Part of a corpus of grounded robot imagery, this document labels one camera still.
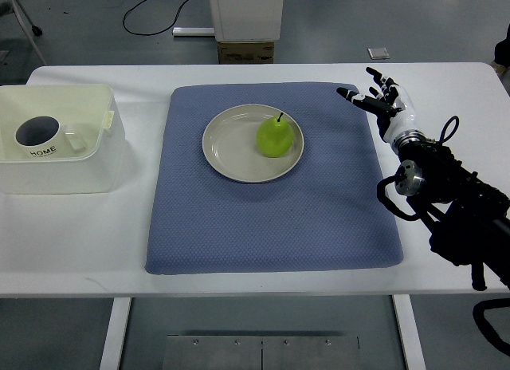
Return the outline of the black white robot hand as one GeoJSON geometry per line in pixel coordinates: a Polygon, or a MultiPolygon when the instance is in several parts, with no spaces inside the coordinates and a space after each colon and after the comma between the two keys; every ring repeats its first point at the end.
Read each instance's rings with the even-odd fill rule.
{"type": "Polygon", "coordinates": [[[366,67],[380,88],[370,87],[371,96],[343,87],[336,92],[354,106],[376,116],[381,139],[388,143],[397,155],[409,142],[424,141],[426,138],[418,127],[416,111],[407,91],[393,78],[366,67]]]}

